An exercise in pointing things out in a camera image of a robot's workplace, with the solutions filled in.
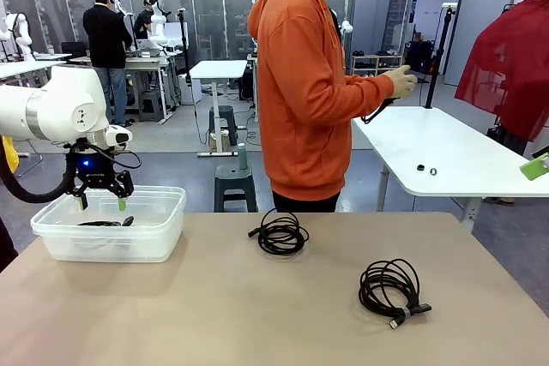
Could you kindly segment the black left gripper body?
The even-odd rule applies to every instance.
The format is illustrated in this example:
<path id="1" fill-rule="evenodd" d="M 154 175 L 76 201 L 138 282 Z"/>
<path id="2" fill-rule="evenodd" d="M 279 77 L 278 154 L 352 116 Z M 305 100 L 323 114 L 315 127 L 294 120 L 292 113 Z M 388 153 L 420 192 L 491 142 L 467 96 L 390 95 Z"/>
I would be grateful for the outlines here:
<path id="1" fill-rule="evenodd" d="M 75 169 L 71 172 L 73 185 L 76 180 L 79 180 L 90 189 L 115 187 L 114 161 L 111 156 L 101 150 L 91 153 L 71 152 L 70 165 Z"/>

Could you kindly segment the person's right hand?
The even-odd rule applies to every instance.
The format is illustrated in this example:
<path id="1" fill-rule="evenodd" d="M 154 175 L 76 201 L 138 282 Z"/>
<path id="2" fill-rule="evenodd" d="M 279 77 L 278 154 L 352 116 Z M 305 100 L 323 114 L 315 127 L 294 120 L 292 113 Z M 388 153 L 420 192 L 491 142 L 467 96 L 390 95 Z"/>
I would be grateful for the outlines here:
<path id="1" fill-rule="evenodd" d="M 402 65 L 397 69 L 392 69 L 384 73 L 393 84 L 393 99 L 406 99 L 409 94 L 415 89 L 418 79 L 410 73 L 409 65 Z"/>

